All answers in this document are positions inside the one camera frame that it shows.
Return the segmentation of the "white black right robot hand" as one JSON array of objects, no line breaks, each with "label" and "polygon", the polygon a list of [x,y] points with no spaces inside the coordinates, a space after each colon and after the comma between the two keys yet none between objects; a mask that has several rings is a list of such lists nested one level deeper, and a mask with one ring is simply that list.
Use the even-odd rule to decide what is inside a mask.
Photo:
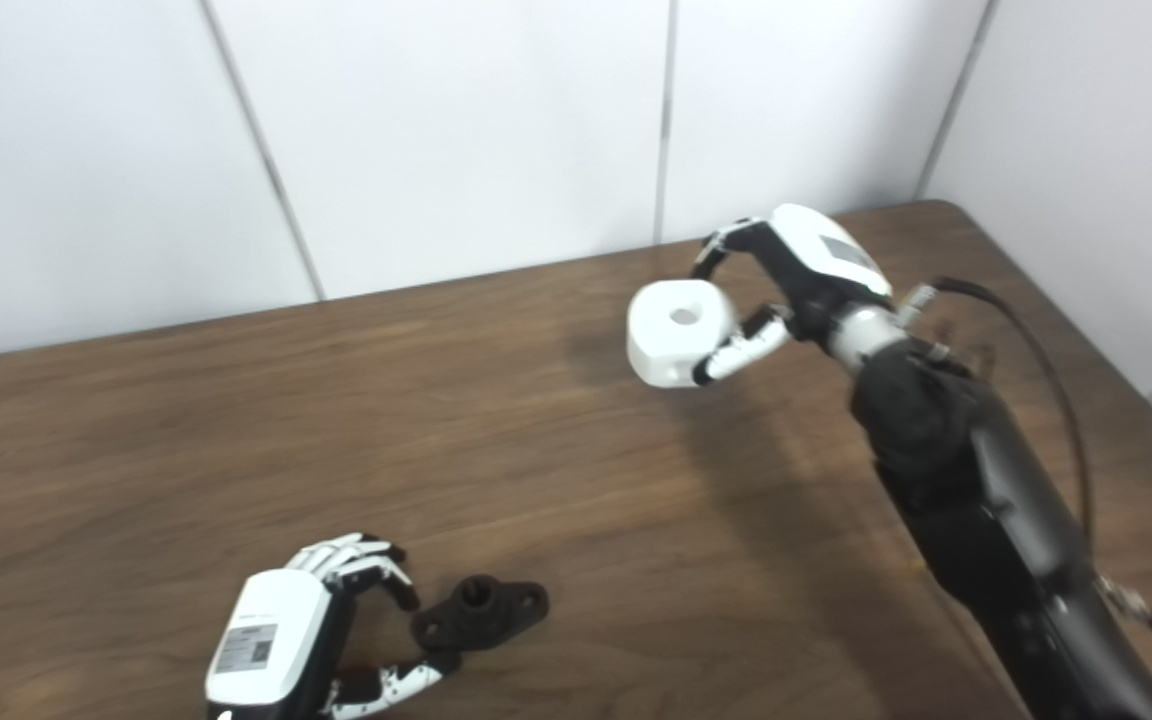
[{"label": "white black right robot hand", "polygon": [[782,204],[710,234],[692,264],[710,281],[727,256],[745,252],[783,295],[764,304],[692,366],[695,386],[723,381],[788,341],[817,344],[858,378],[882,348],[905,341],[893,316],[892,285],[846,228],[813,209]]}]

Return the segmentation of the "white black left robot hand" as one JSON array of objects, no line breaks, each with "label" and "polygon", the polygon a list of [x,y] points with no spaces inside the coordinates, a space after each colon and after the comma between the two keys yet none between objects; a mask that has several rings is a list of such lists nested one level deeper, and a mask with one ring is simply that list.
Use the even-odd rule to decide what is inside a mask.
[{"label": "white black left robot hand", "polygon": [[382,588],[399,609],[419,609],[404,558],[397,544],[353,532],[248,577],[207,667],[206,717],[364,719],[457,673],[454,650],[376,669],[339,667],[362,593]]}]

